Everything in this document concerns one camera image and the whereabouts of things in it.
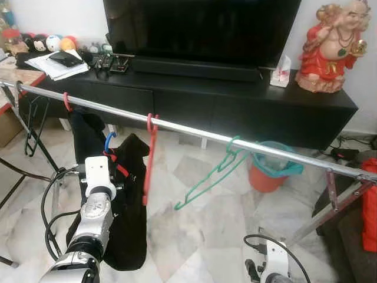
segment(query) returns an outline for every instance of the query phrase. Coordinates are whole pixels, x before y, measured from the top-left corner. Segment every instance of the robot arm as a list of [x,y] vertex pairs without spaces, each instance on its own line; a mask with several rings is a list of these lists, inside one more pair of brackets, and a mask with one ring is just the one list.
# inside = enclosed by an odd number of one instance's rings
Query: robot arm
[[111,201],[116,188],[110,181],[105,156],[85,160],[87,202],[81,208],[81,222],[68,249],[40,283],[98,283],[100,262],[105,253],[113,222]]

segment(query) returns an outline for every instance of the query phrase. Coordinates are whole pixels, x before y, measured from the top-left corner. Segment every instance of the papers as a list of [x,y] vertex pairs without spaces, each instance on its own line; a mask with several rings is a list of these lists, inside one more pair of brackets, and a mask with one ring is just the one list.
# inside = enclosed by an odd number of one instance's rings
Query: papers
[[[76,56],[77,58],[81,59],[76,50],[66,50],[65,52],[68,52],[73,56]],[[26,63],[30,66],[33,66],[34,68],[37,68],[45,72],[54,81],[62,80],[63,78],[68,78],[72,75],[83,73],[89,70],[89,66],[85,62],[74,67],[66,67],[58,62],[55,62],[54,60],[51,60],[49,58],[53,53],[30,59],[26,61]]]

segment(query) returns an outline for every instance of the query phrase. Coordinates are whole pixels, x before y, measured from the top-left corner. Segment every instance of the orange bucket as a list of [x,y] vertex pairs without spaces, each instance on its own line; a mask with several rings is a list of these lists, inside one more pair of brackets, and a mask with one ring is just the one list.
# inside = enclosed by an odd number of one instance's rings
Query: orange bucket
[[284,183],[287,178],[288,176],[279,178],[269,177],[260,171],[255,165],[252,165],[249,171],[250,184],[254,187],[254,189],[262,193],[274,192]]

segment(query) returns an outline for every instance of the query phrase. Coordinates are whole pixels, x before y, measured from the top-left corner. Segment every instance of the statue necklace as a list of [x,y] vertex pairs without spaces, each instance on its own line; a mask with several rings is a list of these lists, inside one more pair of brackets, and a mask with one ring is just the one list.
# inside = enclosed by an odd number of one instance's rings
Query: statue necklace
[[339,44],[340,44],[340,46],[342,47],[342,49],[340,49],[339,51],[338,51],[338,56],[339,57],[343,57],[344,55],[346,55],[347,54],[347,47],[348,46],[350,46],[351,45],[351,43],[352,43],[352,41],[353,41],[353,38],[355,37],[355,33],[353,32],[350,36],[349,36],[349,38],[348,39],[343,39],[343,36],[342,36],[342,34],[340,33],[340,30],[339,30],[339,28],[336,28],[336,31],[338,32],[338,37],[339,37],[339,39],[338,39],[338,41],[339,41]]

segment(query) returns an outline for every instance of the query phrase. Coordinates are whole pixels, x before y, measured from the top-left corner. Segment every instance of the soundbar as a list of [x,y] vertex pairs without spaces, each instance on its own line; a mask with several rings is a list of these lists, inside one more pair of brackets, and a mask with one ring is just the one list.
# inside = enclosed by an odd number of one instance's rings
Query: soundbar
[[136,56],[131,60],[131,65],[135,72],[141,73],[248,82],[254,82],[261,78],[257,68],[213,62]]

